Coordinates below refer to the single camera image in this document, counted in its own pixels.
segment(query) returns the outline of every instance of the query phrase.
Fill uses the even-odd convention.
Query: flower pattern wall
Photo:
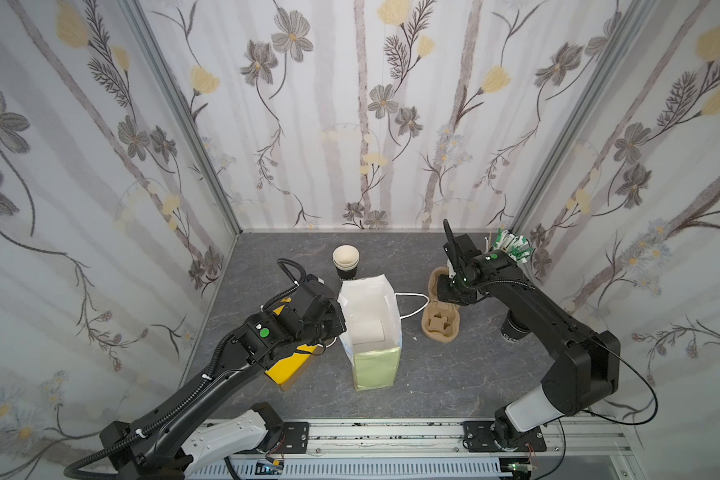
[[[524,225],[526,265],[656,388],[625,430],[646,476],[720,478],[720,2],[652,15]],[[595,409],[654,406],[622,368]]]
[[[366,230],[510,221],[629,2],[142,5],[242,225]]]
[[[138,52],[115,4],[0,2],[0,478],[173,392],[232,245]]]

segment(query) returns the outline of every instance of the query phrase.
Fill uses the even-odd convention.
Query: cup lid
[[[360,252],[352,245],[341,245],[333,251],[333,263],[338,267],[352,268],[360,261]]]

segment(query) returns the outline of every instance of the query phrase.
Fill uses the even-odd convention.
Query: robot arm
[[[300,352],[299,346],[321,344],[346,331],[335,293],[299,264],[285,259],[278,264],[294,286],[225,335],[209,365],[161,405],[130,424],[113,422],[106,427],[100,434],[104,449],[68,466],[64,474],[115,478],[80,470],[108,457],[117,478],[184,478],[185,472],[243,449],[272,450],[281,438],[282,420],[267,404],[224,424],[198,428],[255,375]],[[298,280],[286,265],[298,267]],[[238,432],[243,429],[245,435]]]
[[[620,344],[611,332],[596,333],[561,309],[507,252],[483,254],[469,235],[454,237],[447,220],[444,228],[448,242],[443,248],[455,275],[438,278],[438,299],[471,305],[498,298],[510,309],[502,336],[516,342],[534,333],[555,360],[537,389],[496,412],[497,446],[522,446],[539,425],[575,415],[616,391],[619,360],[608,350],[618,354]]]

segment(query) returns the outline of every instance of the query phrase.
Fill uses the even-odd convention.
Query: paper cup
[[[358,272],[360,252],[352,245],[341,245],[333,251],[333,264],[342,280],[354,280]]]

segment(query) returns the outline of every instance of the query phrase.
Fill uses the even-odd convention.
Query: white rope handle
[[[409,313],[409,314],[407,314],[407,315],[401,316],[401,317],[400,317],[400,320],[403,320],[403,319],[405,319],[405,318],[408,318],[408,317],[410,317],[410,316],[413,316],[413,315],[421,312],[427,305],[429,305],[429,296],[426,296],[426,295],[423,294],[423,293],[396,293],[396,292],[395,292],[395,296],[397,296],[397,295],[422,296],[423,298],[427,299],[427,302],[426,302],[425,304],[423,304],[420,309],[416,310],[416,311],[413,312],[413,313]]]

